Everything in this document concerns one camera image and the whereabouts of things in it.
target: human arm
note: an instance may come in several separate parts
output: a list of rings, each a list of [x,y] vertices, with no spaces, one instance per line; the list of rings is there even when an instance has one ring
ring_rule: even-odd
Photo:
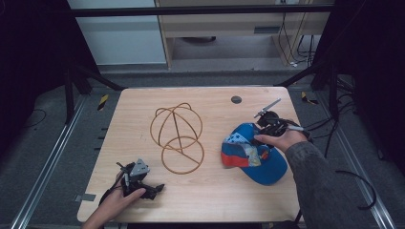
[[[255,138],[285,153],[308,228],[368,228],[344,187],[336,182],[336,173],[304,135],[286,130],[280,137]]]
[[[122,188],[116,186],[110,195],[98,206],[90,217],[81,226],[82,229],[101,228],[106,222],[114,219],[125,208],[136,202],[144,193],[145,189],[137,189],[132,194],[125,197]]]

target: human hand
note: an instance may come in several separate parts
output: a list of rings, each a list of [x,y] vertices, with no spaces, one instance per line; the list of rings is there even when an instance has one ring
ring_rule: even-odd
[[[114,219],[125,208],[132,203],[136,202],[146,190],[144,188],[137,189],[132,194],[125,197],[122,192],[122,188],[119,183],[116,188],[113,189],[106,199],[98,206],[98,208],[92,213],[92,215],[82,225],[83,229],[100,228],[106,222]]]
[[[282,152],[285,152],[290,146],[301,141],[307,141],[307,138],[298,131],[286,129],[281,136],[256,135],[254,138],[265,144],[273,145]]]

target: aluminum rail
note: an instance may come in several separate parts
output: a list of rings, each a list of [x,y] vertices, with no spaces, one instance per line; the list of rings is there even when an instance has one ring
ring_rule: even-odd
[[[328,100],[327,96],[322,94],[322,93],[316,93],[318,98],[320,98],[320,104],[322,105],[325,113],[327,114],[328,117],[330,117],[329,109],[328,109]],[[355,155],[354,150],[352,149],[351,144],[349,143],[348,139],[346,138],[345,133],[343,130],[337,126],[336,129],[336,137],[339,143],[342,146],[342,152],[343,155],[345,156],[346,161],[349,164],[349,167],[351,168],[352,172],[362,176],[365,178],[371,185],[373,183],[371,182],[369,176],[367,175],[366,171],[364,170],[363,166],[361,165],[360,161],[357,159],[357,156]],[[365,200],[370,204],[373,199],[373,194],[371,190],[368,188],[368,186],[362,182],[361,180],[357,180],[357,184],[360,188],[360,191],[363,194],[363,197]],[[396,226],[394,224],[393,219],[390,216],[390,213],[388,212],[387,208],[385,207],[384,203],[381,200],[381,197],[379,196],[377,190],[375,190],[377,199],[375,202],[374,207],[372,207],[371,211],[373,213],[374,219],[376,223],[378,224],[379,228],[381,229],[395,229]]]
[[[17,216],[14,218],[11,228],[12,229],[23,229],[26,228],[31,216],[33,214],[33,211],[36,208],[36,205],[38,204],[39,200],[42,197],[42,194],[45,191],[45,188],[48,184],[48,181],[51,178],[51,175],[53,174],[53,170],[56,167],[56,164],[58,160],[60,159],[60,156],[63,153],[63,150],[65,149],[65,146],[69,140],[69,137],[71,136],[75,124],[78,121],[78,118],[80,117],[81,112],[83,111],[84,104],[86,102],[87,96],[81,95],[77,101],[76,105],[76,113],[74,117],[72,118],[72,121],[68,124],[65,125],[63,128],[59,139],[56,141],[55,145],[53,146],[53,150],[51,151],[51,154],[48,157],[47,162],[45,163],[41,174],[38,176],[38,179],[36,180],[35,184],[33,185],[30,194],[26,198],[23,206],[21,207],[20,211],[18,212]]]
[[[44,11],[44,13],[57,16],[104,17],[104,16],[147,16],[147,15],[182,15],[182,14],[330,12],[332,10],[342,9],[345,7],[346,6],[335,6],[334,4],[246,5],[246,6],[48,10]]]

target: wire hat stand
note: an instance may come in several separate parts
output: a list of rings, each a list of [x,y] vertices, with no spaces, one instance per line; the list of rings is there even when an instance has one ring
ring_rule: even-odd
[[[150,126],[152,139],[162,148],[163,166],[178,175],[190,174],[203,164],[202,132],[203,121],[188,103],[158,108]]]

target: white cabinet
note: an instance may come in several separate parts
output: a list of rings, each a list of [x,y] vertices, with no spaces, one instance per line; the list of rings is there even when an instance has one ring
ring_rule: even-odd
[[[275,5],[279,0],[155,0],[158,7]],[[291,4],[328,4],[334,0],[289,0]],[[293,60],[301,35],[322,34],[328,12],[163,15],[160,17],[167,63],[176,37],[272,36],[285,65]]]
[[[68,0],[72,9],[155,7],[153,0]],[[97,65],[166,64],[157,16],[77,17]]]

